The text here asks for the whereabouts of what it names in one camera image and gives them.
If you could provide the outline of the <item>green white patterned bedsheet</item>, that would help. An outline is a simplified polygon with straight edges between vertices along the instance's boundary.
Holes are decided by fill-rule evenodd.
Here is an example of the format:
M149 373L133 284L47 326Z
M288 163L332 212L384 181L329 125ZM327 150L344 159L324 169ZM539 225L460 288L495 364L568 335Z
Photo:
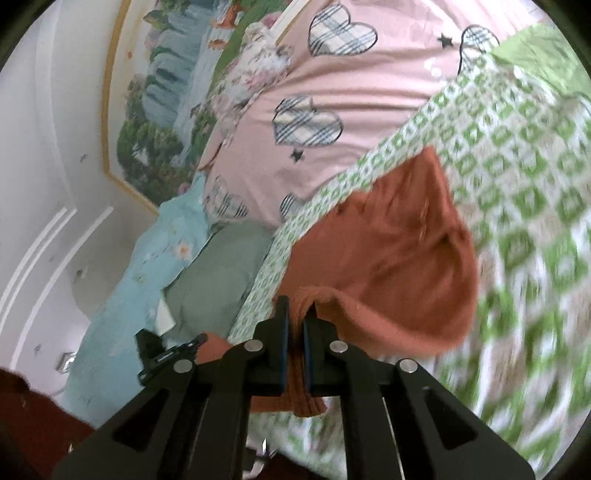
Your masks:
M228 339L270 313L294 242L433 145L480 265L476 322L426 369L546 478L590 411L590 79L558 28L471 65L280 227Z

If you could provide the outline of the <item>sage green pillow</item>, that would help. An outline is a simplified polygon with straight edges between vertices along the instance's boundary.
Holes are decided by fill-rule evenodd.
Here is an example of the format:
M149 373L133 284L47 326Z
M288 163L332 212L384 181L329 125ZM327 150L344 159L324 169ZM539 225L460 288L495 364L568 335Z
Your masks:
M228 333L249 296L273 242L273 232L256 222L221 227L197 258L163 290L173 326L164 337L185 343L204 332Z

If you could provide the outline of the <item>light blue floral pillow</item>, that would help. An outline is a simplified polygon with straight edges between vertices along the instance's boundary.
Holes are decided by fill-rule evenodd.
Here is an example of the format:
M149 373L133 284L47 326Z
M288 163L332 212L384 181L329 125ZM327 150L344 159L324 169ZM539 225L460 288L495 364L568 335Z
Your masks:
M206 176L161 204L155 223L137 240L114 291L99 308L77 350L60 405L98 428L141 389L135 334L156 329L161 292L211 238L205 212Z

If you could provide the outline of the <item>landscape waterfall wall painting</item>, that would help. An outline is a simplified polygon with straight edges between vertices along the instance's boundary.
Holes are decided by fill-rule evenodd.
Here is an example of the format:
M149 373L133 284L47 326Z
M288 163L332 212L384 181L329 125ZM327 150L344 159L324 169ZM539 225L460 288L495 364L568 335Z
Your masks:
M280 39L303 1L124 1L108 49L105 174L150 211L190 183L211 135L206 101L245 29Z

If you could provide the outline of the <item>floral white pink pillow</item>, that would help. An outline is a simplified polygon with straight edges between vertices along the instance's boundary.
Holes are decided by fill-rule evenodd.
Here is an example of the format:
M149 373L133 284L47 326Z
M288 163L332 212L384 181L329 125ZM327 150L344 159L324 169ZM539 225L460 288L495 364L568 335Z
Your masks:
M255 22L245 29L238 56L228 64L207 97L224 146L231 143L238 123L266 89L287 76L293 48L277 45L270 28Z

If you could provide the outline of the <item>pink heart print quilt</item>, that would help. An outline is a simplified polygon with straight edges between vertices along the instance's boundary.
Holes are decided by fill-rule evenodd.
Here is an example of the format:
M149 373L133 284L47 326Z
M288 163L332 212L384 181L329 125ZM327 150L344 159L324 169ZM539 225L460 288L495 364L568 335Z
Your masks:
M398 130L480 54L544 19L531 1L311 1L281 46L290 68L199 169L213 221L276 227Z

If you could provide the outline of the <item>rust orange knit sweater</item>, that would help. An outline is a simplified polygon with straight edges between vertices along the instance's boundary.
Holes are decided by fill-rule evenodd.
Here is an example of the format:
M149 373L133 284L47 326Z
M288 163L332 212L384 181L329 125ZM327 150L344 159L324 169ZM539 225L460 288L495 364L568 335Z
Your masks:
M436 151L427 147L335 205L294 244L274 297L287 297L287 390L257 396L253 413L314 417L304 388L304 315L338 329L370 357L430 357L459 346L474 321L478 262Z

